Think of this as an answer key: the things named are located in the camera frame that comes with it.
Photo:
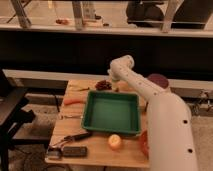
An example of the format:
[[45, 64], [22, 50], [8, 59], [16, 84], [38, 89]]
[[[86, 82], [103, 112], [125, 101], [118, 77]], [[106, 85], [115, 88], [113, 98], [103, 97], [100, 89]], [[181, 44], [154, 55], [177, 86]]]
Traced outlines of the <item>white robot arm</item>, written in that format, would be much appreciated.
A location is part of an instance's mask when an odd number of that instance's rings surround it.
[[113, 81], [126, 81], [148, 103], [150, 171], [199, 171], [189, 107], [133, 67], [134, 59], [125, 55], [111, 61], [108, 73]]

